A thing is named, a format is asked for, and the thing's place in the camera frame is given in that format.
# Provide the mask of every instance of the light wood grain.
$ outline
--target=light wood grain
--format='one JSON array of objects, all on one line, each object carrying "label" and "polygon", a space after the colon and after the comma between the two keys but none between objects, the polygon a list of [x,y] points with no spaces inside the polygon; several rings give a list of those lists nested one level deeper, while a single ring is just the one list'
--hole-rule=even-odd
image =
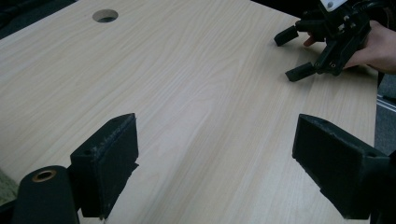
[{"label": "light wood grain", "polygon": [[[119,17],[95,22],[106,8]],[[140,166],[107,223],[347,223],[291,148],[300,113],[372,145],[376,76],[288,82],[322,48],[278,48],[295,21],[248,0],[80,0],[0,41],[0,167],[68,166],[135,112]]]}]

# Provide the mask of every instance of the screw hole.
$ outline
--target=screw hole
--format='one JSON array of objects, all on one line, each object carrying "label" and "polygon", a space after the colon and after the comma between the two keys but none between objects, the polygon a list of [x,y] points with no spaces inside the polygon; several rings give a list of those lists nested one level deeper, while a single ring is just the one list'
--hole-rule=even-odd
[{"label": "screw hole", "polygon": [[101,23],[108,23],[116,20],[119,13],[113,9],[103,9],[93,13],[93,20]]},{"label": "screw hole", "polygon": [[47,170],[47,171],[42,171],[35,176],[33,176],[33,182],[40,183],[47,181],[49,179],[52,179],[54,176],[56,176],[56,171],[54,170]]}]

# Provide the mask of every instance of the finger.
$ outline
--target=finger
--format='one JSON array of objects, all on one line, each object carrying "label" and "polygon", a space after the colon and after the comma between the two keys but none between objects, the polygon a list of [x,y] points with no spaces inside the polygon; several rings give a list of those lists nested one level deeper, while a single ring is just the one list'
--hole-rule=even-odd
[{"label": "finger", "polygon": [[309,36],[307,40],[305,40],[304,42],[304,46],[309,47],[313,44],[315,44],[317,41],[315,40],[315,38],[313,36]]}]

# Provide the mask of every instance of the table surface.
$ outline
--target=table surface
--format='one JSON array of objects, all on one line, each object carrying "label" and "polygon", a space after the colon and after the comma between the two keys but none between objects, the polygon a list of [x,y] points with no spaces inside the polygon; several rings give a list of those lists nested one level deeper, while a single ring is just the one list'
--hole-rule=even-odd
[{"label": "table surface", "polygon": [[[92,19],[107,8],[115,21]],[[68,166],[136,113],[140,166],[107,223],[347,223],[293,138],[305,113],[372,145],[376,74],[289,82],[323,47],[304,48],[305,34],[277,47],[296,21],[248,0],[80,0],[0,41],[0,168],[20,181]]]}]

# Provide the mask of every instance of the human hand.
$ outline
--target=human hand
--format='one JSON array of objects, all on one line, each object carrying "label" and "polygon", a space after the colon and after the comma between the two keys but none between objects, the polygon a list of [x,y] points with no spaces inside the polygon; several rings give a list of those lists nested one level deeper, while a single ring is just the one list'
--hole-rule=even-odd
[{"label": "human hand", "polygon": [[[363,49],[357,50],[344,68],[367,64],[375,70],[396,74],[396,32],[382,26],[377,21],[370,21],[372,30],[367,35]],[[304,45],[309,47],[315,43],[310,36]]]}]

